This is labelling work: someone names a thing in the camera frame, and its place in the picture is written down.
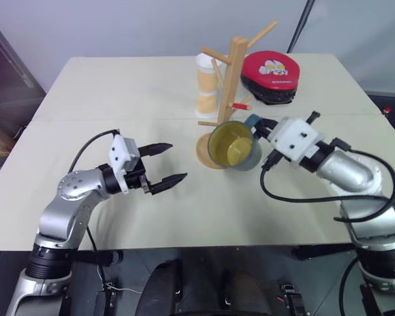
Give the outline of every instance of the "table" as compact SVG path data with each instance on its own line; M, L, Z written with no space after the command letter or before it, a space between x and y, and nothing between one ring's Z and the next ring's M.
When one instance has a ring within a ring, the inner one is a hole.
M302 68L295 100L273 107L253 101L254 112L278 120L306 117L316 109L323 116L314 127L326 141L340 137L395 168L395 131L335 57L292 58ZM334 75L325 77L326 72ZM76 152L110 128L120 128L138 146L174 144L162 155L144 158L151 181L173 173L188 176L156 196L136 190L99 205L90 227L100 249L349 242L345 226L332 219L337 203L274 201L259 187L259 168L216 171L199 163L195 144L212 128L197 125L195 73L193 57L71 59L1 169L0 250L32 249L40 214ZM237 118L246 114L238 112ZM108 137L91 145L78 169L106 163L110 143ZM266 143L262 148L264 155L271 150ZM270 171L267 185L297 198L333 194L322 180L284 161ZM387 177L384 190L390 191ZM91 249L87 238L80 249Z

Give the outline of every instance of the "green mug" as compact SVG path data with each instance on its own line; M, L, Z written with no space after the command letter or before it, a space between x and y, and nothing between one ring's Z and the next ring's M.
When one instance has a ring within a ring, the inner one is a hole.
M208 141L208 153L217 165L247 171L254 168L261 160L262 149L258 135L251 129L261 120L252 114L246 121L230 120L218 125Z

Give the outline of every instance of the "wooden mug tree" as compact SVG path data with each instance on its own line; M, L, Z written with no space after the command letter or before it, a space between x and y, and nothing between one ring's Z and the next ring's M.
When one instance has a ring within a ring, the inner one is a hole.
M233 107L234 99L236 97L238 83L240 81L240 74L243 68L244 58L246 57L246 52L251 48L257 41L259 41L263 36L265 36L269 31L271 31L277 22L274 21L268 24L262 31L260 31L253 39L250 41L244 36L235 36L230 41L230 51L228 56L224 56L208 47L202 47L202 53L211 56L212 65L217 74L218 81L223 89L221 102L219 106L218 119L217 122L204 122L199 121L199 125L204 126L218 126L223 122L230 120L230 117L237 111L237 108ZM221 72L215 59L226 64L225 79L221 76ZM251 99L251 94L245 97L240 103L246 104ZM215 164L207 150L208 141L211 133L203 135L196 144L196 155L201 163L205 166L213 169L222 169L222 167Z

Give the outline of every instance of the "cartoon sticker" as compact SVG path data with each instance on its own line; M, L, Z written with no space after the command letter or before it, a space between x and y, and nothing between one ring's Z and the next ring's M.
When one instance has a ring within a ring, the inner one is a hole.
M285 69L285 66L282 62L268 59L265 61L265 66L261 66L261 68L259 68L259 73L284 76L285 74L288 74L288 71Z

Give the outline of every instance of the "red case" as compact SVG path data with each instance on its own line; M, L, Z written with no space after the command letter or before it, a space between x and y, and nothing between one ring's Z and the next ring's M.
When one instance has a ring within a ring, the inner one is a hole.
M258 51L244 59L242 83L266 104L289 103L297 91L300 68L276 51Z

